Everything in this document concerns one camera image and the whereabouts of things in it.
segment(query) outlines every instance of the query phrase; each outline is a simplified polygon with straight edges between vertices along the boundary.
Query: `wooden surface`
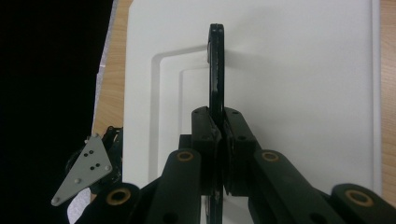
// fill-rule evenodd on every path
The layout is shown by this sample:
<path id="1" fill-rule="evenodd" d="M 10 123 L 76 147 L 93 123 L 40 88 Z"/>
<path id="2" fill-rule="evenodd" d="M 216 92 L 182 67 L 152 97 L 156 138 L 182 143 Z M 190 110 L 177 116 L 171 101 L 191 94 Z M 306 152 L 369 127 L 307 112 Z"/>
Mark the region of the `wooden surface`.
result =
<path id="1" fill-rule="evenodd" d="M 126 30 L 132 0 L 119 0 L 93 131 L 123 125 Z M 383 197 L 396 206 L 396 0 L 381 1 Z"/>

